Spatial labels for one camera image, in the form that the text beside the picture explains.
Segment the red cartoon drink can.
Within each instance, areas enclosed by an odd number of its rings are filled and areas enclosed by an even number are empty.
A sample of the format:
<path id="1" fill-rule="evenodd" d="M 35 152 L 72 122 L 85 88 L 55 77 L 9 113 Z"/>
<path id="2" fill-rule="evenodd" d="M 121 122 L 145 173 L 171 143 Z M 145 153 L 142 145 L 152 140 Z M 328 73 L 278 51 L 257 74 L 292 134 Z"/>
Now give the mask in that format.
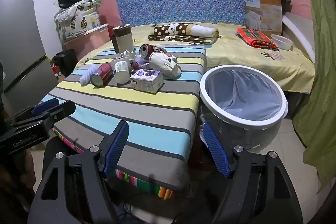
<path id="1" fill-rule="evenodd" d="M 153 52 L 166 53 L 166 50 L 164 48 L 161 48 L 161 47 L 158 47 L 158 46 L 155 46 L 155 45 L 151 45 L 151 44 L 143 44 L 139 48 L 139 55 L 143 59 L 148 59 Z"/>

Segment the white plastic bowl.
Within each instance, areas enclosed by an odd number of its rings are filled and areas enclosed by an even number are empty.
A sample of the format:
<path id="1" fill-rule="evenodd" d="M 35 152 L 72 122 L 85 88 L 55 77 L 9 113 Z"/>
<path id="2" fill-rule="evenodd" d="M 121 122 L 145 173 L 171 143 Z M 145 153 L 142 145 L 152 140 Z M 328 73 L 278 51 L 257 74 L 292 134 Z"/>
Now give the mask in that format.
<path id="1" fill-rule="evenodd" d="M 271 35 L 271 40 L 278 48 L 286 51 L 289 51 L 293 45 L 293 42 L 290 39 L 276 34 Z"/>

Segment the white paper bag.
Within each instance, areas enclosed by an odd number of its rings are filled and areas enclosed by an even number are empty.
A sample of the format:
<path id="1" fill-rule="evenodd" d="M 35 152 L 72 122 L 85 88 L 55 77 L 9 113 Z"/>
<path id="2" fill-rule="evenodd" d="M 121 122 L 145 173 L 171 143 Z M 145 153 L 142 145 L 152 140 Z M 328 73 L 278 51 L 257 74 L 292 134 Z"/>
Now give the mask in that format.
<path id="1" fill-rule="evenodd" d="M 153 52 L 149 57 L 149 66 L 171 79 L 176 79 L 181 75 L 178 63 L 164 52 Z"/>

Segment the red green plaid cloth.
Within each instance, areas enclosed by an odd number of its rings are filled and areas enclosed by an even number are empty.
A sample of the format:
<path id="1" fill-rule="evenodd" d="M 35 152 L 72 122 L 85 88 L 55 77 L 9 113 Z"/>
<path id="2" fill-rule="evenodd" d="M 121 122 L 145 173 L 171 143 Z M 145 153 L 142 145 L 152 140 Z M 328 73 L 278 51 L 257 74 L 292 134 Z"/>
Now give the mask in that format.
<path id="1" fill-rule="evenodd" d="M 253 48 L 277 51 L 278 46 L 268 36 L 257 30 L 237 28 L 236 35 Z"/>

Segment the green curtain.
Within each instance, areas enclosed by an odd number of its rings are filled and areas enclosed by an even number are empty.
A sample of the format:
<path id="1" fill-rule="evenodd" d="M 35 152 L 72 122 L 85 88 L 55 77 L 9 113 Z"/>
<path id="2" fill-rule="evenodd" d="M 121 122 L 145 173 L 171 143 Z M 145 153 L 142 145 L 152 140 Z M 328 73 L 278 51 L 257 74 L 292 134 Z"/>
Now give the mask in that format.
<path id="1" fill-rule="evenodd" d="M 303 162 L 317 170 L 321 186 L 335 178 L 335 0 L 310 0 L 315 77 L 293 125 L 306 150 Z"/>

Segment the pineapple print quilt bundle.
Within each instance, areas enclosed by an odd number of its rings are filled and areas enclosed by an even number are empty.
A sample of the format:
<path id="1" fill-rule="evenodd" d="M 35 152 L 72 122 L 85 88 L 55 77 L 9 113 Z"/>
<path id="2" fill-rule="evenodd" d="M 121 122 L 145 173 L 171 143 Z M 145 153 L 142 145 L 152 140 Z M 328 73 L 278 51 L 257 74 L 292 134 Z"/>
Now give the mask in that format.
<path id="1" fill-rule="evenodd" d="M 100 27 L 98 9 L 102 0 L 82 0 L 71 7 L 60 9 L 54 15 L 54 23 L 60 42 L 72 40 L 89 30 Z"/>

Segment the red toy car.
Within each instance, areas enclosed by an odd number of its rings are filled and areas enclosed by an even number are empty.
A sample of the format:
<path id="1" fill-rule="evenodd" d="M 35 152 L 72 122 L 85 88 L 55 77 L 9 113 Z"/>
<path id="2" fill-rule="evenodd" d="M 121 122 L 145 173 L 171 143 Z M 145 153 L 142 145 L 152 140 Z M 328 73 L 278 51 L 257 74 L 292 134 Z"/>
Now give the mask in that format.
<path id="1" fill-rule="evenodd" d="M 54 73 L 54 75 L 55 75 L 55 77 L 58 79 L 60 76 L 62 76 L 62 73 L 61 73 L 61 71 L 60 71 L 60 69 L 59 69 L 59 67 L 58 66 L 56 66 L 56 65 L 52 65 L 52 71 L 53 71 L 53 73 Z"/>

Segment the striped table cover cloth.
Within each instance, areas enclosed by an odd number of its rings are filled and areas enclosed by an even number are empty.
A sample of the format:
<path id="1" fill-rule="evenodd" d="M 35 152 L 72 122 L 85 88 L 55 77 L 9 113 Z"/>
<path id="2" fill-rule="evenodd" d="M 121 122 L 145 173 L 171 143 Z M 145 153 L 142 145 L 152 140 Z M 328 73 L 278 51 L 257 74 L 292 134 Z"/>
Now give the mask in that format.
<path id="1" fill-rule="evenodd" d="M 119 121 L 126 121 L 129 136 L 114 174 L 168 200 L 189 183 L 187 161 L 194 139 L 206 49 L 197 44 L 166 44 L 165 50 L 177 58 L 181 75 L 165 79 L 154 94 L 114 80 L 101 88 L 80 85 L 80 77 L 92 65 L 109 63 L 117 56 L 112 45 L 106 44 L 84 57 L 45 100 L 75 103 L 75 112 L 56 123 L 54 132 L 77 152 L 97 145 Z"/>

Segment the beige brown lidded mug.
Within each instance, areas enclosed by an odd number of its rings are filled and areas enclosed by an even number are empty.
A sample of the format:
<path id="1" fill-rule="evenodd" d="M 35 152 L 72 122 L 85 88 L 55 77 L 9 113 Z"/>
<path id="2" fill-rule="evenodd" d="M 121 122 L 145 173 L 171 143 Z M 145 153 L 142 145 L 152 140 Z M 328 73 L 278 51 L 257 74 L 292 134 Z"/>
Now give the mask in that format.
<path id="1" fill-rule="evenodd" d="M 130 24 L 124 24 L 112 28 L 111 41 L 116 53 L 134 50 Z"/>

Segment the white bed side rail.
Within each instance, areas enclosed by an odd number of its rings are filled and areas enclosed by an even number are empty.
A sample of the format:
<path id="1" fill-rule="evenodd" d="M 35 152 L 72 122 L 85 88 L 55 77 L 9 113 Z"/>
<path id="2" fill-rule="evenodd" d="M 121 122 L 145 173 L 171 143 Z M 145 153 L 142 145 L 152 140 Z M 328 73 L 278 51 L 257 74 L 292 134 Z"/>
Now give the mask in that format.
<path id="1" fill-rule="evenodd" d="M 282 35 L 290 39 L 304 55 L 315 63 L 312 20 L 286 12 L 282 17 Z"/>

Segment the bedding package box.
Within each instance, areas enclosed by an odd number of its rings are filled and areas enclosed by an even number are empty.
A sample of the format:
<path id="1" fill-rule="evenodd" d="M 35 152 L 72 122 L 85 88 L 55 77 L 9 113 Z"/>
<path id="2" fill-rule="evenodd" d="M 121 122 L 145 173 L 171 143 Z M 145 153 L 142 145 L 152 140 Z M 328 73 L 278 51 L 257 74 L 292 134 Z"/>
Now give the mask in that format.
<path id="1" fill-rule="evenodd" d="M 282 34 L 282 17 L 290 11 L 291 0 L 243 0 L 245 25 L 270 37 Z"/>

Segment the white yogurt cup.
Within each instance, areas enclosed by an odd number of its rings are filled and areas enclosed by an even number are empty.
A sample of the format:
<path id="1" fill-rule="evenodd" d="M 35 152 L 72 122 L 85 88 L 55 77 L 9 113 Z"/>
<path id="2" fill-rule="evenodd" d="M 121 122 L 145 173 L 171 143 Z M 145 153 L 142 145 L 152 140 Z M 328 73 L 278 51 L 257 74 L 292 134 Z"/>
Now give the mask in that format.
<path id="1" fill-rule="evenodd" d="M 123 85 L 130 81 L 130 62 L 126 58 L 114 59 L 111 62 L 113 78 L 117 84 Z"/>

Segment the translucent bin liner bag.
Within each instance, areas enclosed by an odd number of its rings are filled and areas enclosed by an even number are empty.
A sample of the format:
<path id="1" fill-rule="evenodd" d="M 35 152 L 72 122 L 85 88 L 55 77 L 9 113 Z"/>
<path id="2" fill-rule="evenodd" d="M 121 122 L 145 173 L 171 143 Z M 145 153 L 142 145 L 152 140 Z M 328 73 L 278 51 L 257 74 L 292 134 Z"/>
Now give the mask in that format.
<path id="1" fill-rule="evenodd" d="M 282 106 L 277 89 L 249 72 L 216 72 L 207 77 L 205 87 L 217 106 L 242 119 L 264 121 L 275 116 Z"/>

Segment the black bag on floor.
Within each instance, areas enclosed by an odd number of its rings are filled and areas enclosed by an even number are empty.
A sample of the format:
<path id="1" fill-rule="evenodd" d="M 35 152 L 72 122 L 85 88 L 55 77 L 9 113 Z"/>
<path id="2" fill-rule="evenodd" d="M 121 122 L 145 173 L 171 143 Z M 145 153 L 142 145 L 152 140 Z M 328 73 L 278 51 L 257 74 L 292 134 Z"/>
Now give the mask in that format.
<path id="1" fill-rule="evenodd" d="M 57 53 L 52 62 L 55 66 L 59 67 L 64 77 L 69 76 L 75 69 L 78 62 L 76 53 L 73 49 Z"/>

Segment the white round trash bin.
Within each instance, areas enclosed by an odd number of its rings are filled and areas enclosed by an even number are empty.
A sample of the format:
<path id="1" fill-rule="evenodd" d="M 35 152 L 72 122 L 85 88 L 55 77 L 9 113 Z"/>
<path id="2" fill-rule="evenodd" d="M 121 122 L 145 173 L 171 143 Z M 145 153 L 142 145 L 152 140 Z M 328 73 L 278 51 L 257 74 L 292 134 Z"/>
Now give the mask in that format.
<path id="1" fill-rule="evenodd" d="M 247 151 L 259 153 L 276 137 L 288 113 L 282 88 L 267 74 L 244 65 L 210 69 L 200 81 L 199 135 L 212 128 Z"/>

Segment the silver refrigerator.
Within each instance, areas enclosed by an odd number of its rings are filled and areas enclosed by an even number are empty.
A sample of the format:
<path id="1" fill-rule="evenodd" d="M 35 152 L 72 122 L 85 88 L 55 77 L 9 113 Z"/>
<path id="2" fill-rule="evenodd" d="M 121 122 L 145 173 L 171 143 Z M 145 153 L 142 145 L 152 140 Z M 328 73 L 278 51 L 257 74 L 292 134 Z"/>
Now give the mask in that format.
<path id="1" fill-rule="evenodd" d="M 14 112 L 34 106 L 58 84 L 42 44 L 34 0 L 0 0 L 4 95 Z"/>

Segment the yellow bed sheet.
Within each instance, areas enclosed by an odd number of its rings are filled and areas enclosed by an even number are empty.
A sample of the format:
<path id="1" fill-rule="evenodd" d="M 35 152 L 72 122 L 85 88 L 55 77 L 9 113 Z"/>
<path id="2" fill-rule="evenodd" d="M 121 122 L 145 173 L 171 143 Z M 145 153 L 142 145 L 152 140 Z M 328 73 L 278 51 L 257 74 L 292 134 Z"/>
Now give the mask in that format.
<path id="1" fill-rule="evenodd" d="M 236 36 L 240 25 L 198 24 L 219 31 L 220 38 L 216 42 L 204 45 L 208 69 L 219 65 L 245 65 L 272 77 L 285 92 L 311 93 L 315 76 L 314 64 L 298 48 L 292 46 L 289 51 L 253 48 Z"/>

